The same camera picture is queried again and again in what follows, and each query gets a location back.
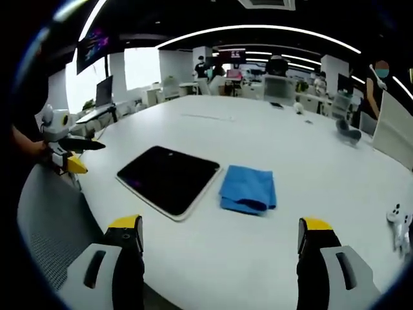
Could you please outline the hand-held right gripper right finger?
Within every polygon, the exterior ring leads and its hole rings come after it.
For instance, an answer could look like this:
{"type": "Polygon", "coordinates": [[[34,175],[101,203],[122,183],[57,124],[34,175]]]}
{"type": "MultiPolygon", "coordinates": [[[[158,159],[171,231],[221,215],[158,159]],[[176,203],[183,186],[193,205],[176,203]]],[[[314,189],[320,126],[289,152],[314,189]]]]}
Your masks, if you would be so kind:
{"type": "Polygon", "coordinates": [[[380,297],[370,266],[327,222],[299,219],[297,254],[298,309],[370,309],[380,297]]]}

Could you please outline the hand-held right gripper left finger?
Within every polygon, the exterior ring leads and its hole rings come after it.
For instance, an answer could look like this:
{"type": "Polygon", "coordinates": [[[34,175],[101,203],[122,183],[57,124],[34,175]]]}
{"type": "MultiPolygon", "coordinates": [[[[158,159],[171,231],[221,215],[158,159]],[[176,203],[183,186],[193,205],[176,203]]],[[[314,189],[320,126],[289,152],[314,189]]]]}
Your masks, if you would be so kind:
{"type": "Polygon", "coordinates": [[[68,267],[58,290],[68,309],[144,309],[143,219],[112,222],[68,267]]]}

